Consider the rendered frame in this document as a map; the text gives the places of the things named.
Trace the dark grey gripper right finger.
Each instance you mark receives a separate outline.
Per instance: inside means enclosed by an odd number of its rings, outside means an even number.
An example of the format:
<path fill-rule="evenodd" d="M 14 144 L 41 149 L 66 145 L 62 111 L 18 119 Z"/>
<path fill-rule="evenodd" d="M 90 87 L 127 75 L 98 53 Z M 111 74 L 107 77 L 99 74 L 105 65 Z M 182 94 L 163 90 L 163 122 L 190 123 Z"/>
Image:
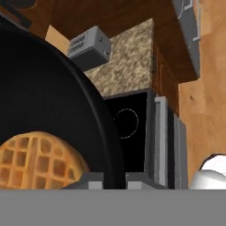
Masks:
<path fill-rule="evenodd" d="M 157 184 L 143 172 L 127 172 L 125 174 L 128 190 L 161 190 L 165 186 Z"/>

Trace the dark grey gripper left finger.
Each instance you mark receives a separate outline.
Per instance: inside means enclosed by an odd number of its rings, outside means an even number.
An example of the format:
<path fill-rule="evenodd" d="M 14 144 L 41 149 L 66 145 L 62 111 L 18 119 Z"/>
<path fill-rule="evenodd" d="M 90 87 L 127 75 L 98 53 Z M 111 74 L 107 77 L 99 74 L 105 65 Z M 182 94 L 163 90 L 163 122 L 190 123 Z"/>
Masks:
<path fill-rule="evenodd" d="M 101 172 L 83 173 L 80 180 L 65 187 L 68 190 L 102 190 L 103 174 Z"/>

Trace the black bowl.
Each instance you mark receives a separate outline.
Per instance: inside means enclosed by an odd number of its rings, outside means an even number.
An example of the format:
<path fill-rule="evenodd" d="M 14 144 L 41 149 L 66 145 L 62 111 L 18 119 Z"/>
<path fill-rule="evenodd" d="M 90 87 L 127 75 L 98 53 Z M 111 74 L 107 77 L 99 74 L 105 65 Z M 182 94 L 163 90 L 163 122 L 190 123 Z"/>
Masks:
<path fill-rule="evenodd" d="M 90 79 L 38 36 L 0 27 L 0 145 L 25 132 L 63 139 L 104 175 L 106 189 L 125 188 L 117 128 Z"/>

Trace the grey oven door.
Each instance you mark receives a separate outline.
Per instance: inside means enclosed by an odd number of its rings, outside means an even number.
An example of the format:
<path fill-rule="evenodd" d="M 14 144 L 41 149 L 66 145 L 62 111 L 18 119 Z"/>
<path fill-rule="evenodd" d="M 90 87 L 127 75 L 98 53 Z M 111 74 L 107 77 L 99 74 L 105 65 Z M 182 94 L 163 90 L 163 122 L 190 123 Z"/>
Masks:
<path fill-rule="evenodd" d="M 147 90 L 147 123 L 144 172 L 155 181 L 155 95 Z M 187 189 L 186 127 L 168 106 L 168 185 L 169 189 Z"/>

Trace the golden brown waffle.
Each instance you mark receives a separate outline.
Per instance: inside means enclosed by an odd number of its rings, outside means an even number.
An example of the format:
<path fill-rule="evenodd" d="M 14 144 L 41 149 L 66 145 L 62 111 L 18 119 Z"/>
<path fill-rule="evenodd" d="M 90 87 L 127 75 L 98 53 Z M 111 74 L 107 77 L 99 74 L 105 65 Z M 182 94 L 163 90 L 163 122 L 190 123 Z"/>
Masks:
<path fill-rule="evenodd" d="M 46 132 L 28 132 L 0 146 L 0 189 L 61 189 L 89 168 L 82 155 Z"/>

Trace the black hob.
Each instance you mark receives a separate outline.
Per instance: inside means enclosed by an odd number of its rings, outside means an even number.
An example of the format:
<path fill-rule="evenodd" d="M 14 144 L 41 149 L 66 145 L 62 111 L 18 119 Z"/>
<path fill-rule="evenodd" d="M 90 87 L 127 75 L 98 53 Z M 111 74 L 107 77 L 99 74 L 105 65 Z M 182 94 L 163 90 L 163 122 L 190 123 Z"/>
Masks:
<path fill-rule="evenodd" d="M 105 100 L 117 126 L 126 172 L 144 170 L 147 123 L 147 92 Z"/>

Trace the white round object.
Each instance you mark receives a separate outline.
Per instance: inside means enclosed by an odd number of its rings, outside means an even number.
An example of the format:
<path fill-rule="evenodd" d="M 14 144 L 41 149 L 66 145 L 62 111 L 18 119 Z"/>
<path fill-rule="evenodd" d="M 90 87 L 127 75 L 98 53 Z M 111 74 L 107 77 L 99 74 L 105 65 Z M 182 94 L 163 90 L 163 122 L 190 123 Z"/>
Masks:
<path fill-rule="evenodd" d="M 194 173 L 190 190 L 226 190 L 226 154 L 211 154 Z"/>

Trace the grey toaster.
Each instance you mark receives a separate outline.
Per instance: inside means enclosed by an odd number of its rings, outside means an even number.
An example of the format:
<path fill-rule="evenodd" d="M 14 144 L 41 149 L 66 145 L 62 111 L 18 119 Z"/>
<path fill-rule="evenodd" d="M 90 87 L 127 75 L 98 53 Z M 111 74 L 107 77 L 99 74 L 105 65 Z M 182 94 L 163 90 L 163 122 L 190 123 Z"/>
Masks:
<path fill-rule="evenodd" d="M 110 39 L 98 26 L 93 26 L 70 40 L 67 56 L 85 72 L 106 64 L 110 51 Z"/>

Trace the grey steel appliance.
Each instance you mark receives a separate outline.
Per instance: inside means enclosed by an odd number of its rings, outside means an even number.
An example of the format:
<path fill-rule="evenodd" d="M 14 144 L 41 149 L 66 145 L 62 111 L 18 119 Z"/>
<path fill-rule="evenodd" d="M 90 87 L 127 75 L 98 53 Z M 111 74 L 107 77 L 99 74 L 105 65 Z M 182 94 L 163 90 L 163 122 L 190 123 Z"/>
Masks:
<path fill-rule="evenodd" d="M 193 0 L 172 0 L 196 76 L 200 76 L 200 20 L 196 20 Z"/>

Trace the wooden cupboard run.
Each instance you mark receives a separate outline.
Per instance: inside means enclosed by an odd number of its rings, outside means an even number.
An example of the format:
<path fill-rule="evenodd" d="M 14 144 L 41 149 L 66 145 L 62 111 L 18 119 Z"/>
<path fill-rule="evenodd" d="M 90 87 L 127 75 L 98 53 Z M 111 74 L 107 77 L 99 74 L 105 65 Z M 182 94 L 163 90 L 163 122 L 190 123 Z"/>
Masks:
<path fill-rule="evenodd" d="M 65 38 L 97 25 L 109 37 L 138 24 L 154 21 L 154 89 L 179 111 L 178 85 L 196 80 L 181 26 L 172 0 L 34 0 L 25 14 L 30 31 L 44 38 L 50 26 Z"/>

